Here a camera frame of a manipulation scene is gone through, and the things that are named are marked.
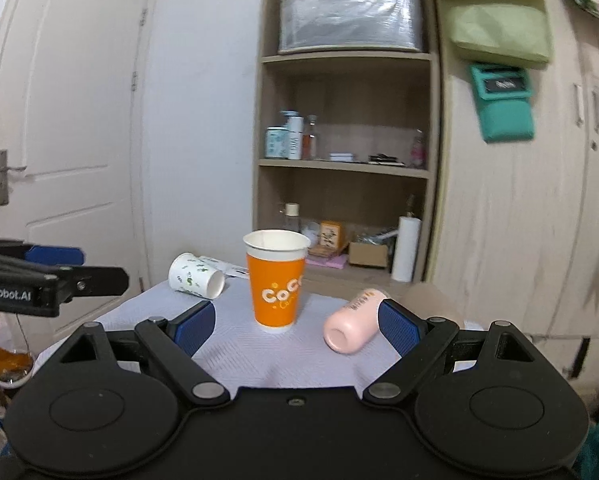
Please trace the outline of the small pink bottle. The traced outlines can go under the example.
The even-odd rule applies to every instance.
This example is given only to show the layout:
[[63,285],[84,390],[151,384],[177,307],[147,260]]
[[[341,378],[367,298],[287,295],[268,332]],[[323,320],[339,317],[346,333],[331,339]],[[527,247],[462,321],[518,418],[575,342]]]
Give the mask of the small pink bottle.
[[410,166],[415,169],[425,168],[425,134],[418,130],[413,136],[410,150]]

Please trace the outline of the wooden shelf unit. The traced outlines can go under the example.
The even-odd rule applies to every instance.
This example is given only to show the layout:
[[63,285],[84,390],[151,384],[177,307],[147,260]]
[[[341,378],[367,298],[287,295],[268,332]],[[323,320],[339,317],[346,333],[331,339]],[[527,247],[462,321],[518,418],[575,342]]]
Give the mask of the wooden shelf unit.
[[[421,220],[414,281],[423,278],[434,217],[441,81],[436,8],[421,0],[423,50],[342,49],[281,53],[280,1],[260,14],[254,130],[253,224],[277,229],[285,203],[303,220],[334,221],[347,240]],[[268,159],[265,133],[285,110],[317,116],[317,158]],[[410,166],[425,134],[425,168]]]

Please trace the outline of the silver wrapped box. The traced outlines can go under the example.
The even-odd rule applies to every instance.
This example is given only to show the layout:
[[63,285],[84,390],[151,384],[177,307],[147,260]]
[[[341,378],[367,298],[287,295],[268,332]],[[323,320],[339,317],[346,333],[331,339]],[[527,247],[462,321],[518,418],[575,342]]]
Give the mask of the silver wrapped box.
[[423,50],[421,0],[281,0],[281,53]]

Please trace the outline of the taupe brown tumbler cup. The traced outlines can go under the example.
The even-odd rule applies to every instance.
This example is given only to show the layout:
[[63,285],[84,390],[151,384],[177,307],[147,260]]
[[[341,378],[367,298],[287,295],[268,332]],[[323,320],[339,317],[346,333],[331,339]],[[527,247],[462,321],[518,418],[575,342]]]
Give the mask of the taupe brown tumbler cup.
[[399,302],[419,318],[448,318],[464,326],[464,318],[455,304],[431,283],[417,283],[407,288]]

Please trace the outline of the amber glass bottle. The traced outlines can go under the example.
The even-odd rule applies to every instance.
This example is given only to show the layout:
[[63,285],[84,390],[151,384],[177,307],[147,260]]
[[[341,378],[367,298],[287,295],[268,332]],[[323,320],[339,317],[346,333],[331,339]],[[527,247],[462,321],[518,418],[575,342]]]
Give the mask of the amber glass bottle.
[[317,116],[309,115],[305,122],[303,132],[303,145],[301,146],[301,159],[314,160],[317,158]]

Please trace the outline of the clear bottle beige cap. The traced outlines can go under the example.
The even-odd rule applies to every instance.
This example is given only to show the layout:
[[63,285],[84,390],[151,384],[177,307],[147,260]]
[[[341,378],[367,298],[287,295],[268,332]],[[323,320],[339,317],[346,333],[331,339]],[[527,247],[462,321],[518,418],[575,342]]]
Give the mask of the clear bottle beige cap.
[[284,204],[284,229],[301,232],[300,205],[298,203]]

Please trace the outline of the wooden wardrobe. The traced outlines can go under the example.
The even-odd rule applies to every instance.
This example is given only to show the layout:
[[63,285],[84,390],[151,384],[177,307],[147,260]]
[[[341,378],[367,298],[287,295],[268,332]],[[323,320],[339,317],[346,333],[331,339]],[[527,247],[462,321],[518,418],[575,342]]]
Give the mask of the wooden wardrobe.
[[464,318],[513,322],[579,390],[599,387],[599,20],[545,0],[533,140],[487,143],[441,22],[444,131],[429,280]]

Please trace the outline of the teal white tissue canister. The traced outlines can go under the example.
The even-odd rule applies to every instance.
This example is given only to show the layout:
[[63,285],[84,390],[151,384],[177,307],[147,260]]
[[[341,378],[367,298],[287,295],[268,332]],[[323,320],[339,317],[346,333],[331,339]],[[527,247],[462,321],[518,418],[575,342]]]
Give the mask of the teal white tissue canister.
[[265,157],[268,159],[288,158],[288,129],[269,127],[265,133]]

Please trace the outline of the pink flat pad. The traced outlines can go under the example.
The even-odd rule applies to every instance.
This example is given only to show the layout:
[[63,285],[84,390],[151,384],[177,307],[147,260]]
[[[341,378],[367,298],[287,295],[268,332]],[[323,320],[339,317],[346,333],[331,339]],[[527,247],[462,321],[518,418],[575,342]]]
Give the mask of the pink flat pad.
[[309,266],[318,266],[318,268],[343,270],[347,263],[347,255],[341,254],[329,258],[309,255],[306,258],[306,263]]

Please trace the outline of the orange coco paper cup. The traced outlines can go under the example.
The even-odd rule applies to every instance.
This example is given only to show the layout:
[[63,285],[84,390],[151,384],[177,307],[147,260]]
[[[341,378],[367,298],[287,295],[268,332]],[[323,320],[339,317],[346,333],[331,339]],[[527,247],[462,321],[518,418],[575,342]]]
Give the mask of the orange coco paper cup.
[[288,230],[258,230],[243,237],[254,318],[262,330],[283,333],[298,316],[310,240]]

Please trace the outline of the yellow patterned small box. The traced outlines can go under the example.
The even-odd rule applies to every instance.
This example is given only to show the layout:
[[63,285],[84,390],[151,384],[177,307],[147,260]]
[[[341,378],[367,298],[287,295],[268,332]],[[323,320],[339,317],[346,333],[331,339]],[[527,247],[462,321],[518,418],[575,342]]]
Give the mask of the yellow patterned small box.
[[324,248],[339,249],[344,240],[343,226],[339,222],[322,221],[320,223],[319,245]]

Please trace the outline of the white paper towel roll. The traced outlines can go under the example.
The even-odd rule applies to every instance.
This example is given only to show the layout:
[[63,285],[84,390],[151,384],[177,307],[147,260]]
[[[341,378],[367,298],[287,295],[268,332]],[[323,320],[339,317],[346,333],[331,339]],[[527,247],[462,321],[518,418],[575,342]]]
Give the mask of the white paper towel roll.
[[411,283],[419,245],[421,220],[401,217],[394,250],[392,279],[400,283]]

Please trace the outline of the white spray bottle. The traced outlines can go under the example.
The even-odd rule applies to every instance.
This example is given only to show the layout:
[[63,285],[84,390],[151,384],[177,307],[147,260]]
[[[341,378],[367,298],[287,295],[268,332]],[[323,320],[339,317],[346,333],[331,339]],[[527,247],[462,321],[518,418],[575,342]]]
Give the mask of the white spray bottle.
[[295,110],[285,110],[286,130],[288,130],[288,159],[301,160],[303,144],[304,118]]

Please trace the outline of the light green wall pouch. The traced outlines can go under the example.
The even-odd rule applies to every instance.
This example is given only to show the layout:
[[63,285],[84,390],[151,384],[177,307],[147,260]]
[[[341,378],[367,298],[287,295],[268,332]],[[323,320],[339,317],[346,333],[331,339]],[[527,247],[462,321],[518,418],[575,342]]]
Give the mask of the light green wall pouch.
[[441,24],[459,58],[542,68],[553,59],[545,0],[438,0]]

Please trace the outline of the pink tumbler cup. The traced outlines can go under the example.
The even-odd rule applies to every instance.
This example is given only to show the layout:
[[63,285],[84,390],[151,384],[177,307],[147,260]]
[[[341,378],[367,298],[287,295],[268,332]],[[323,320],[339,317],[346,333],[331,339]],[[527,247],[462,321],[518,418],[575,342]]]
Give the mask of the pink tumbler cup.
[[328,347],[342,354],[353,354],[365,347],[379,331],[377,311],[387,298],[382,290],[367,288],[330,315],[323,326]]

